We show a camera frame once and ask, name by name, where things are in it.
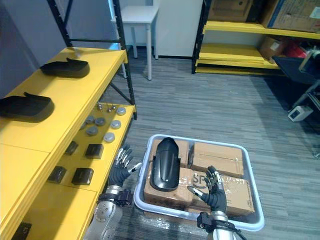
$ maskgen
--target yellow shelf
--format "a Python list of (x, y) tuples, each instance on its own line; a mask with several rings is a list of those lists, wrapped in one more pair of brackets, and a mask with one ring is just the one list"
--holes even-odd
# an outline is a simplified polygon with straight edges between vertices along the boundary
[(268, 34), (320, 40), (319, 33), (265, 28), (259, 23), (250, 22), (207, 21), (203, 28), (203, 33), (206, 31)]
[(231, 74), (231, 75), (257, 75), (257, 76), (283, 76), (281, 72), (277, 70), (262, 69), (262, 68), (238, 68), (238, 67), (202, 67), (195, 68), (196, 73), (203, 74)]
[[(96, 201), (103, 190), (116, 153), (124, 139), (128, 126), (135, 111), (135, 106), (125, 107), (125, 115), (108, 113), (111, 104), (102, 104), (103, 110), (91, 112), (95, 118), (104, 117), (106, 123), (98, 127), (96, 136), (87, 136), (86, 129), (78, 131), (73, 141), (79, 144), (72, 155), (63, 155), (57, 166), (66, 168), (60, 184), (45, 183), (29, 211), (23, 219), (32, 224), (27, 240), (38, 239), (82, 239), (93, 216)], [(113, 120), (119, 120), (119, 129), (110, 128)], [(103, 141), (106, 132), (114, 133), (115, 140), (111, 143)], [(84, 155), (88, 144), (103, 144), (101, 159), (88, 159)], [(76, 168), (93, 169), (90, 185), (74, 185), (71, 183)]]
[(81, 239), (97, 197), (95, 191), (46, 182), (23, 219), (32, 224), (26, 239)]
[[(87, 61), (90, 73), (83, 78), (74, 79), (47, 76), (37, 70), (7, 95), (22, 96), (24, 92), (28, 92), (49, 97), (54, 103), (54, 111), (51, 116), (39, 123), (0, 118), (0, 145), (5, 146), (5, 151), (8, 152), (0, 159), (1, 166), (6, 166), (0, 170), (1, 239), (11, 239), (50, 172), (121, 63), (128, 61), (124, 50), (79, 47), (76, 52), (65, 48), (50, 62), (65, 61), (67, 57)], [(23, 153), (23, 149), (29, 150), (30, 153)], [(24, 164), (12, 160), (23, 158)], [(32, 173), (22, 177), (19, 173), (25, 169), (32, 169)], [(18, 182), (23, 183), (16, 187), (12, 178), (17, 178)]]
[(238, 44), (204, 43), (196, 66), (198, 64), (279, 69), (277, 64), (265, 60), (254, 46)]
[[(116, 105), (117, 107), (125, 107), (126, 109), (125, 115), (119, 116), (115, 111), (108, 113), (106, 111), (108, 107), (107, 104), (102, 104), (102, 106), (102, 111), (94, 109), (91, 112), (91, 115), (93, 115), (95, 118), (104, 117), (106, 120), (104, 126), (98, 127), (98, 134), (95, 136), (88, 136), (86, 134), (85, 128), (79, 130), (79, 132), (73, 139), (73, 141), (78, 143), (79, 146), (72, 155), (64, 154), (57, 163), (57, 166), (62, 166), (66, 169), (65, 176), (60, 183), (61, 185), (95, 191), (98, 193), (102, 191), (106, 183), (113, 160), (116, 157), (116, 153), (123, 141), (132, 115), (135, 111), (135, 106)], [(114, 120), (119, 120), (121, 122), (121, 127), (119, 129), (112, 129), (110, 127), (110, 123)], [(107, 132), (114, 133), (115, 135), (115, 140), (111, 143), (107, 143), (103, 140), (103, 137)], [(103, 145), (103, 153), (101, 159), (88, 159), (85, 157), (85, 153), (89, 144)], [(91, 168), (94, 170), (90, 185), (73, 185), (71, 183), (77, 168)]]

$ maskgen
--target blue wall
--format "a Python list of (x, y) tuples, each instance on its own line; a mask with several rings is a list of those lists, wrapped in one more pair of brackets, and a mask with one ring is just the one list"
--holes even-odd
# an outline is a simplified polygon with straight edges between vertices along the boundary
[[(64, 15), (68, 0), (56, 0)], [(74, 38), (114, 39), (107, 0), (73, 1), (67, 30)], [(46, 0), (0, 1), (0, 98), (59, 53), (65, 43)], [(77, 42), (108, 48), (109, 43)]]

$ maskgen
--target red object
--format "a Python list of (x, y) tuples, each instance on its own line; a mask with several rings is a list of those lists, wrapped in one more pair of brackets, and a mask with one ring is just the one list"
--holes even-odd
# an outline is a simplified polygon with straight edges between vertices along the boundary
[(305, 58), (307, 53), (294, 41), (290, 42), (284, 50), (284, 55), (291, 58)]

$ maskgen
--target table leg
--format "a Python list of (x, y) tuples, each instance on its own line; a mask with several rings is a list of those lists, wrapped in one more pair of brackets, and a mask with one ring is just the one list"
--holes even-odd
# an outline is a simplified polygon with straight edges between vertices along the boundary
[(137, 43), (136, 43), (136, 32), (135, 32), (134, 26), (131, 27), (131, 35), (132, 35), (133, 57), (137, 59), (138, 52), (137, 52)]
[(155, 24), (154, 24), (154, 41), (153, 41), (153, 44), (154, 44), (154, 46), (153, 46), (153, 50), (154, 50), (154, 58), (156, 59), (156, 60), (158, 60), (159, 59), (159, 54), (158, 54), (158, 28), (157, 28), (157, 22), (155, 22)]
[(148, 80), (151, 80), (151, 24), (146, 25), (146, 61), (148, 66)]

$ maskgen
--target white table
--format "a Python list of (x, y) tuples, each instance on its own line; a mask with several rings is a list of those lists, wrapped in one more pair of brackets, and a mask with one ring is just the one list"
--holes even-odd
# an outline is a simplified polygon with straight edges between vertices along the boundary
[[(132, 34), (132, 44), (133, 44), (133, 56), (138, 57), (137, 45), (136, 45), (136, 33), (135, 26), (145, 25), (146, 26), (146, 61), (148, 67), (148, 80), (152, 78), (151, 70), (151, 24), (155, 20), (159, 7), (158, 6), (126, 6), (121, 10), (122, 23), (124, 25), (131, 27)], [(157, 37), (154, 41), (154, 56), (155, 59), (158, 59), (158, 47), (157, 47)]]

